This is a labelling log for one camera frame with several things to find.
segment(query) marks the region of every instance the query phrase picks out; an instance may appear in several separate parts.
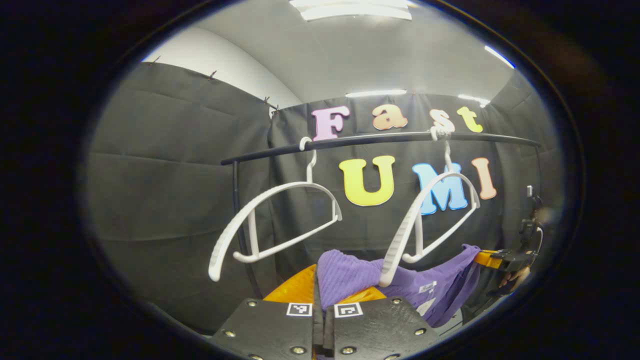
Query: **clothing tag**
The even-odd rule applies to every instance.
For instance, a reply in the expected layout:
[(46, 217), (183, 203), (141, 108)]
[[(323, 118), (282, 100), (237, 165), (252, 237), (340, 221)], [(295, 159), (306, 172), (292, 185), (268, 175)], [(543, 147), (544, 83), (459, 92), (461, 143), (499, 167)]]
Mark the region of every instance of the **clothing tag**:
[(436, 300), (436, 298), (433, 298), (427, 302), (425, 302), (424, 304), (418, 306), (418, 308), (416, 309), (418, 311), (418, 314), (420, 314), (420, 316), (424, 316), (424, 313), (427, 312), (427, 310), (431, 307), (431, 305), (433, 304), (433, 302)]
[(434, 280), (431, 284), (422, 285), (418, 290), (418, 294), (424, 293), (427, 290), (431, 290), (434, 286), (436, 286), (437, 282)]

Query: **screw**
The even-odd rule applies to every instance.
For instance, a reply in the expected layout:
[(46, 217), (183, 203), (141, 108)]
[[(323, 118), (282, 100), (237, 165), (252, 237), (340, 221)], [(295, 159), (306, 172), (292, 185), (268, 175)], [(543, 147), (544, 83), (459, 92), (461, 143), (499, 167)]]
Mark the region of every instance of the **screw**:
[(304, 354), (305, 352), (307, 352), (307, 350), (306, 350), (305, 348), (303, 348), (303, 347), (292, 347), (292, 348), (291, 348), (291, 351), (292, 351), (294, 354), (298, 354), (298, 355), (300, 355), (300, 354)]

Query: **fluorescent light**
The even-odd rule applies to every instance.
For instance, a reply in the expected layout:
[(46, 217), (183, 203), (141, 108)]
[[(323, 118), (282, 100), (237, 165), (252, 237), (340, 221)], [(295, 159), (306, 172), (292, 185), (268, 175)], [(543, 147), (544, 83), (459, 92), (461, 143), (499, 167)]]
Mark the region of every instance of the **fluorescent light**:
[(485, 46), (484, 50), (487, 50), (488, 52), (492, 53), (496, 58), (502, 60), (503, 63), (509, 65), (510, 68), (515, 69), (515, 67), (509, 62), (509, 60), (505, 59), (504, 56), (498, 54), (496, 50), (493, 50), (491, 47), (488, 47), (488, 46)]
[(404, 0), (293, 0), (302, 18), (311, 21), (345, 15), (375, 15), (411, 20)]
[(458, 97), (459, 97), (460, 99), (475, 100), (475, 101), (477, 101), (477, 102), (479, 102), (479, 103), (480, 103), (480, 107), (481, 107), (481, 108), (484, 108), (484, 107), (485, 107), (489, 102), (491, 102), (491, 101), (489, 101), (489, 100), (487, 100), (487, 99), (481, 99), (481, 98), (479, 98), (479, 97), (474, 97), (474, 96), (469, 96), (469, 95), (463, 95), (463, 94), (458, 95)]
[(373, 95), (404, 95), (406, 94), (406, 90), (373, 90), (373, 91), (363, 91), (363, 92), (351, 92), (346, 94), (346, 97), (361, 97), (361, 96), (373, 96)]

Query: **yellow letter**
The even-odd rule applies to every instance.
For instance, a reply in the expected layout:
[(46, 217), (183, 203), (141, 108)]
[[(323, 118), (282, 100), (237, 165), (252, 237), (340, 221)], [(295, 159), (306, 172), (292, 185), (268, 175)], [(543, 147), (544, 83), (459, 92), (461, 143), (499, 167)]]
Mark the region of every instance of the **yellow letter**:
[(392, 127), (403, 127), (409, 122), (409, 120), (402, 115), (400, 108), (396, 105), (380, 105), (373, 109), (372, 114), (375, 116), (373, 119), (373, 127), (378, 130), (387, 130)]
[(440, 129), (453, 132), (456, 130), (456, 126), (449, 120), (449, 114), (442, 110), (433, 109), (429, 111), (429, 115), (433, 119), (433, 125)]
[(471, 161), (471, 164), (478, 170), (478, 177), (480, 177), (480, 186), (482, 191), (480, 192), (480, 199), (491, 199), (496, 196), (498, 192), (493, 187), (491, 181), (491, 175), (489, 174), (489, 160), (486, 158), (476, 158)]
[(396, 159), (393, 156), (377, 156), (373, 163), (380, 171), (380, 189), (370, 193), (364, 190), (362, 168), (367, 164), (363, 159), (345, 160), (339, 167), (344, 172), (344, 194), (352, 203), (359, 206), (375, 206), (384, 203), (394, 194), (394, 173), (391, 169)]
[(463, 106), (458, 109), (458, 115), (461, 115), (462, 118), (465, 119), (465, 124), (469, 130), (474, 133), (482, 133), (482, 125), (476, 124), (476, 113), (470, 111), (468, 107)]

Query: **purple cloth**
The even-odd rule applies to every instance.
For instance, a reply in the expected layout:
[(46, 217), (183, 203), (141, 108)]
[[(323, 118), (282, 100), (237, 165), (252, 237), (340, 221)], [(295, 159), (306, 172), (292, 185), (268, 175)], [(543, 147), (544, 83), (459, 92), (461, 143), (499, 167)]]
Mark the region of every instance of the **purple cloth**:
[(472, 293), (480, 267), (473, 262), (480, 248), (467, 244), (444, 264), (416, 272), (398, 267), (393, 281), (380, 288), (383, 259), (366, 261), (327, 251), (318, 260), (317, 274), (323, 311), (342, 299), (375, 286), (385, 296), (402, 296), (432, 327), (444, 325)]

